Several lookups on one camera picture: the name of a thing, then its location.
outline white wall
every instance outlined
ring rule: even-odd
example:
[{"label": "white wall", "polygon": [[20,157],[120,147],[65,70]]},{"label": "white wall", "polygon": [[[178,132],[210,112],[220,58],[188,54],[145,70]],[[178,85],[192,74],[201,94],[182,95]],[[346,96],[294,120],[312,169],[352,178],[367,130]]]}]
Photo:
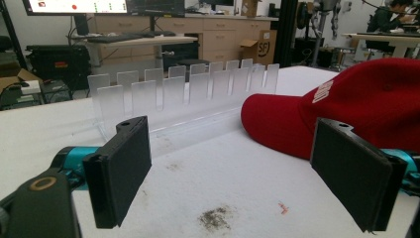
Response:
[{"label": "white wall", "polygon": [[[331,17],[327,16],[324,30],[324,46],[345,47],[349,40],[342,37],[344,33],[364,32],[367,28],[368,15],[373,14],[374,8],[363,5],[360,0],[342,0],[353,3],[352,10],[347,13],[339,14],[339,37],[336,41],[332,40]],[[71,17],[29,17],[26,14],[22,1],[5,0],[6,6],[11,15],[16,34],[24,51],[28,45],[58,45],[66,44],[65,37],[70,29]],[[372,4],[379,5],[382,0],[369,0]],[[193,6],[198,0],[185,0],[185,6]],[[268,14],[269,3],[274,3],[276,8],[280,7],[280,0],[262,0],[259,2],[257,14],[266,16]],[[237,8],[241,8],[242,0],[237,0]],[[297,30],[296,36],[303,36],[304,31]]]}]

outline desk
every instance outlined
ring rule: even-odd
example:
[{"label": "desk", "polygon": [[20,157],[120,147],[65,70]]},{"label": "desk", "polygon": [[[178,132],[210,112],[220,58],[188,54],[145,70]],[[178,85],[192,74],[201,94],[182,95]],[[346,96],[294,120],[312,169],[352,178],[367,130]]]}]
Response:
[{"label": "desk", "polygon": [[[334,75],[282,68],[277,94],[303,95]],[[408,230],[417,197],[398,194],[388,230],[364,234],[309,162],[250,139],[239,111],[197,123],[151,134],[153,166],[122,227],[96,229],[88,192],[73,192],[83,237],[395,238]],[[43,172],[61,148],[105,143],[90,98],[0,112],[0,124],[7,125],[0,133],[1,198]],[[206,227],[200,218],[218,208],[223,222]]]},{"label": "desk", "polygon": [[99,48],[101,47],[105,49],[154,47],[156,67],[163,67],[161,46],[172,44],[186,44],[192,43],[194,41],[197,41],[197,39],[191,37],[155,37],[110,44],[87,43],[86,46],[89,49],[92,66],[101,65],[102,59],[99,56]]},{"label": "desk", "polygon": [[343,36],[350,37],[356,40],[368,40],[389,42],[390,46],[395,47],[392,54],[394,58],[404,58],[405,52],[408,48],[416,48],[420,43],[420,34],[343,34]]}]

